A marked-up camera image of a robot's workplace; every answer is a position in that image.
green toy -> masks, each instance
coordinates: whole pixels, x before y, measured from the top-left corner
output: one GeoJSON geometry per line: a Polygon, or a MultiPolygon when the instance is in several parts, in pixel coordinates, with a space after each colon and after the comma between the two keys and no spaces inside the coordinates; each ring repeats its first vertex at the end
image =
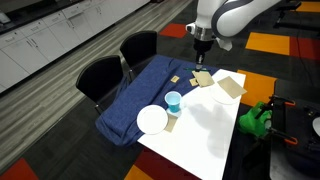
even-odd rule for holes
{"type": "Polygon", "coordinates": [[[253,134],[256,137],[262,137],[266,135],[267,130],[265,127],[265,122],[271,119],[272,110],[265,110],[260,116],[258,116],[263,107],[265,107],[265,104],[259,101],[249,110],[247,114],[240,116],[239,130],[242,133],[253,134]]]}

white plate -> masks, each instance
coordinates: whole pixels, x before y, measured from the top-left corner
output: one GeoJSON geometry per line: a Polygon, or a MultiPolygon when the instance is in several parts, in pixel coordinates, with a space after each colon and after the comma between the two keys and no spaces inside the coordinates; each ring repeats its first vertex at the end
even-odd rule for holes
{"type": "Polygon", "coordinates": [[[168,123],[166,111],[158,105],[144,107],[137,116],[139,129],[146,134],[157,134],[161,132],[168,123]]]}
{"type": "Polygon", "coordinates": [[[222,87],[215,83],[210,87],[210,93],[214,100],[221,104],[235,104],[240,101],[240,97],[238,96],[235,99],[233,99],[222,87]]]}
{"type": "Polygon", "coordinates": [[[317,117],[312,122],[314,131],[320,136],[320,117],[317,117]]]}

small cardboard square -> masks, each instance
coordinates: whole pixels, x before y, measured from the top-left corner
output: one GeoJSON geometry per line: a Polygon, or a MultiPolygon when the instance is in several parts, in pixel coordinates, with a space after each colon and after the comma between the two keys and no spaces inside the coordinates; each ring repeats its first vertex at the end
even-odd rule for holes
{"type": "Polygon", "coordinates": [[[192,71],[193,76],[197,79],[197,82],[199,83],[200,87],[206,87],[214,84],[214,81],[207,71],[200,71],[195,72],[192,71]]]}
{"type": "Polygon", "coordinates": [[[218,81],[218,84],[222,89],[228,93],[233,99],[244,94],[247,90],[243,89],[236,81],[230,76],[218,81]]]}
{"type": "Polygon", "coordinates": [[[196,78],[190,79],[189,81],[190,81],[191,86],[198,86],[199,85],[196,78]]]}
{"type": "Polygon", "coordinates": [[[173,76],[171,82],[176,83],[180,78],[178,76],[173,76]]]}
{"type": "Polygon", "coordinates": [[[166,130],[168,132],[172,132],[173,127],[176,124],[178,118],[176,116],[173,116],[168,113],[167,113],[167,115],[168,115],[168,124],[167,124],[166,128],[164,128],[164,130],[166,130]]]}

navy blue towel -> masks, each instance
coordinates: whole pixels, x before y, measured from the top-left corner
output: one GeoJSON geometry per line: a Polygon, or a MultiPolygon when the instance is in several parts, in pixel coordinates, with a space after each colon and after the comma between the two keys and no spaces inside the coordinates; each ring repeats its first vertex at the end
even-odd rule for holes
{"type": "MultiPolygon", "coordinates": [[[[178,91],[181,95],[190,92],[189,80],[194,78],[191,71],[183,68],[194,68],[195,63],[157,55],[138,77],[124,90],[113,104],[105,110],[96,121],[98,130],[110,141],[119,146],[135,143],[143,132],[136,119],[145,106],[156,104],[164,109],[167,104],[164,96],[169,91],[178,91]],[[173,83],[171,78],[180,79],[173,83]]],[[[213,75],[218,69],[204,66],[213,75]]]]}

blue cup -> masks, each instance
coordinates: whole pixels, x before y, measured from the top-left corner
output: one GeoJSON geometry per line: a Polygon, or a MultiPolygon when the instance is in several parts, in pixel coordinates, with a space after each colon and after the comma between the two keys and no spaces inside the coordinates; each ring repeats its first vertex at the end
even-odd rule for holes
{"type": "Polygon", "coordinates": [[[164,100],[168,104],[170,112],[176,113],[180,111],[180,93],[176,91],[170,91],[165,95],[164,100]]]}

